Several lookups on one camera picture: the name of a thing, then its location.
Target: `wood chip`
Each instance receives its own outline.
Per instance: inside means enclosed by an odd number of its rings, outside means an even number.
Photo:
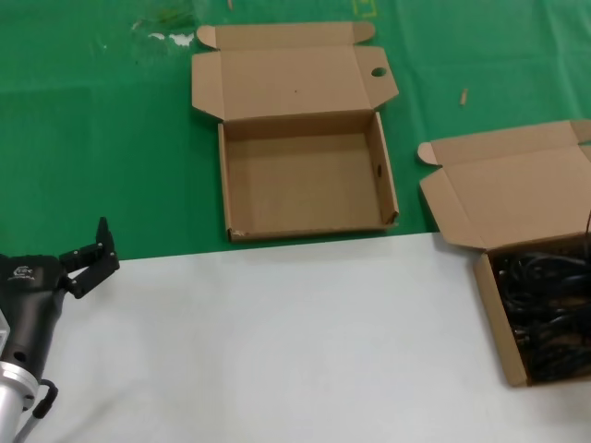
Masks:
[[[462,91],[462,98],[460,99],[460,105],[465,106],[465,103],[468,101],[468,88],[465,88]]]

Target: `green table mat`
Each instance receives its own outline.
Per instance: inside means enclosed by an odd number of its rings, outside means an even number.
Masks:
[[[101,215],[121,258],[335,238],[228,243],[216,122],[190,103],[203,49],[168,37],[204,23],[375,23],[400,88],[382,110],[401,210],[389,234],[437,229],[420,142],[591,116],[591,0],[233,3],[0,2],[0,253],[89,243]]]

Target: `white surface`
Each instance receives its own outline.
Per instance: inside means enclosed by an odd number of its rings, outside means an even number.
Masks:
[[[587,442],[591,384],[510,389],[430,234],[124,262],[66,300],[30,442]]]

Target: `cardboard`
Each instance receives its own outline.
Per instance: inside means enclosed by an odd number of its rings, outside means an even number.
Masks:
[[[203,26],[192,102],[219,117],[231,240],[383,230],[398,207],[375,108],[398,94],[367,22]]]
[[[507,381],[530,385],[490,259],[582,238],[591,200],[591,120],[565,121],[423,143],[441,168],[421,188],[445,240],[482,249],[476,282]]]

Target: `cardboard box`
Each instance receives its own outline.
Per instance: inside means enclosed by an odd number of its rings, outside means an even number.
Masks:
[[[492,272],[491,259],[577,241],[591,200],[591,120],[524,126],[423,143],[441,168],[421,182],[443,238],[481,249],[476,282],[507,381],[530,385]]]
[[[203,26],[192,101],[219,117],[231,240],[384,230],[398,214],[374,110],[398,94],[368,22]]]

